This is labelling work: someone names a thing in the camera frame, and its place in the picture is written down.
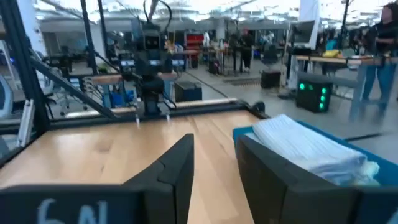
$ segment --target concrete floor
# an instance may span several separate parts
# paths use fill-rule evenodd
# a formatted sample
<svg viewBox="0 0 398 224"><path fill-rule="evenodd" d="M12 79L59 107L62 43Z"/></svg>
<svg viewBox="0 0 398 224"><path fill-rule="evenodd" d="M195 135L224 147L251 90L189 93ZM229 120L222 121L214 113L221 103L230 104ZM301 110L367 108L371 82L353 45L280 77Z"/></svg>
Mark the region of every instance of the concrete floor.
<svg viewBox="0 0 398 224"><path fill-rule="evenodd" d="M252 69L250 74L241 75L239 77L221 77L211 75L206 71L204 65L200 65L197 69L189 69L183 73L181 81L193 81L202 83L203 99L217 99L235 97L253 104L257 101L263 101L266 104L266 113L270 116L278 114L286 114L293 119L304 121L308 124L316 126L328 133L334 134L340 138L351 138L366 134L382 133L382 136L354 141L353 144L363 147L373 153L376 153L392 162L398 163L398 153L394 153L396 138L398 138L398 102L396 95L398 84L395 81L392 98L387 112L383 118L380 118L375 106L369 106L366 113L356 122L348 121L348 112L351 102L332 97L329 112L326 114L314 114L295 106L292 100L281 100L277 97L278 90L263 90L259 85L249 86L232 86L224 82L233 78L256 78L260 77L260 70L267 70L259 61L252 61ZM281 65L275 65L273 70L285 69ZM90 69L81 68L82 73L90 73ZM351 76L355 78L355 73L348 69L340 70L337 76ZM379 96L379 88L377 82L372 93L373 97ZM59 105L51 106L54 116L60 118ZM79 103L72 103L70 111L83 111L83 107Z"/></svg>

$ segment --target ceiling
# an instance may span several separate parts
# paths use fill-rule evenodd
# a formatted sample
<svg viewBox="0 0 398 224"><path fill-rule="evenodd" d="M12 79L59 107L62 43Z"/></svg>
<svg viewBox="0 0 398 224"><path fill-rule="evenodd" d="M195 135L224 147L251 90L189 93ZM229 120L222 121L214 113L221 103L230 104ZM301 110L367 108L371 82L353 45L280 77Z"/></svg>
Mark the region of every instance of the ceiling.
<svg viewBox="0 0 398 224"><path fill-rule="evenodd" d="M200 21L213 17L232 19L291 22L299 16L300 0L207 0L206 4L195 0L164 0L171 8L176 19ZM372 24L380 18L381 7L391 0L320 0L321 18L324 27L341 26L345 1L350 1L347 22L362 26ZM35 0L37 18L40 20L68 20L81 18L80 0ZM142 1L102 0L104 16L109 20L144 18ZM149 12L151 0L147 0ZM100 19L98 0L86 0L89 19ZM168 12L158 3L154 19L165 19Z"/></svg>

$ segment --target column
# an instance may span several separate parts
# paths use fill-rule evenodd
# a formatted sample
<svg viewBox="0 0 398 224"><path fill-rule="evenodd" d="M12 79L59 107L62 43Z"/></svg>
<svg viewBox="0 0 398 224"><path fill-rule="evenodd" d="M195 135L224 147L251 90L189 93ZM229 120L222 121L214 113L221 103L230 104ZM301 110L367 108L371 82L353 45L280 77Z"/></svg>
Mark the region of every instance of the column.
<svg viewBox="0 0 398 224"><path fill-rule="evenodd" d="M32 0L17 0L17 3L21 12L26 35L30 39L33 50L39 51L43 55L47 55L42 31L40 30L39 21L36 19L35 8L33 6ZM43 88L45 86L45 77L38 71L36 71L36 73L39 79L40 87Z"/></svg>
<svg viewBox="0 0 398 224"><path fill-rule="evenodd" d="M90 31L93 38L94 50L106 59L101 27L98 25L90 25ZM97 63L97 65L103 63L103 61L99 57L95 57L95 62Z"/></svg>
<svg viewBox="0 0 398 224"><path fill-rule="evenodd" d="M298 21L310 21L314 20L315 25L311 33L311 39L306 47L315 49L317 44L317 34L320 24L320 0L300 0L300 10ZM290 67L290 78L287 82L287 87L291 90L297 88L297 74L296 71L299 68L296 58L292 57L292 65Z"/></svg>
<svg viewBox="0 0 398 224"><path fill-rule="evenodd" d="M215 21L216 38L217 40L225 39L226 24L224 19L217 19Z"/></svg>

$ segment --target jeans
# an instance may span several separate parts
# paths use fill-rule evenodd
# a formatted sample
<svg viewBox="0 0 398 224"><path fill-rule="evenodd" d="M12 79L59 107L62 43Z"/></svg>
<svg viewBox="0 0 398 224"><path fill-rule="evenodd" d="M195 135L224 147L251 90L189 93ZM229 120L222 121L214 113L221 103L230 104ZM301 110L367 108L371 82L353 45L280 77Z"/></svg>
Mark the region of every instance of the jeans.
<svg viewBox="0 0 398 224"><path fill-rule="evenodd" d="M366 78L362 93L362 99L363 100L369 99L374 79L376 78L377 75L381 91L380 100L382 100L382 104L386 105L390 97L392 82L394 81L395 70L396 70L396 65L392 64L385 64L383 67L377 65L368 65L366 68Z"/></svg>

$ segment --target yellow object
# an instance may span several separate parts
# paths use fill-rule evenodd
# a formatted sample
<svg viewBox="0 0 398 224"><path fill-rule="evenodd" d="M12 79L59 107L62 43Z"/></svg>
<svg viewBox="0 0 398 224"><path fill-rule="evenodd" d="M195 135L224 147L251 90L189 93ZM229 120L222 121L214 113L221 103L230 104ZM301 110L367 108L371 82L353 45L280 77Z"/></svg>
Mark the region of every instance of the yellow object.
<svg viewBox="0 0 398 224"><path fill-rule="evenodd" d="M340 54L339 50L327 50L322 54L322 57L337 57Z"/></svg>

